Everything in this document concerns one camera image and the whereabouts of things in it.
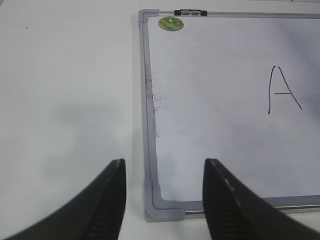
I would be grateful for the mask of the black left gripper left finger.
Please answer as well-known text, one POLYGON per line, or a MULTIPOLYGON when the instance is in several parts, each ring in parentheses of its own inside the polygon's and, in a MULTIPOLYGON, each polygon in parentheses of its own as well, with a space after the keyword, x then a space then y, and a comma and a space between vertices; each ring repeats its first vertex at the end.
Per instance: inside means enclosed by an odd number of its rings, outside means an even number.
POLYGON ((112 160, 78 195, 10 240, 116 240, 127 199, 126 163, 112 160))

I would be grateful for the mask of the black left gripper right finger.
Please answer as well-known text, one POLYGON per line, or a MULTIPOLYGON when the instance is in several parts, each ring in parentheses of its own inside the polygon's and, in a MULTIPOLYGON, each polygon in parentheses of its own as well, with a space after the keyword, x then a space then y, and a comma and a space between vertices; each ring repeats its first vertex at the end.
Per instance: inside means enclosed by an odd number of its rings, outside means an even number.
POLYGON ((213 240, 318 240, 320 233, 272 207, 219 160, 204 163, 202 204, 213 240))

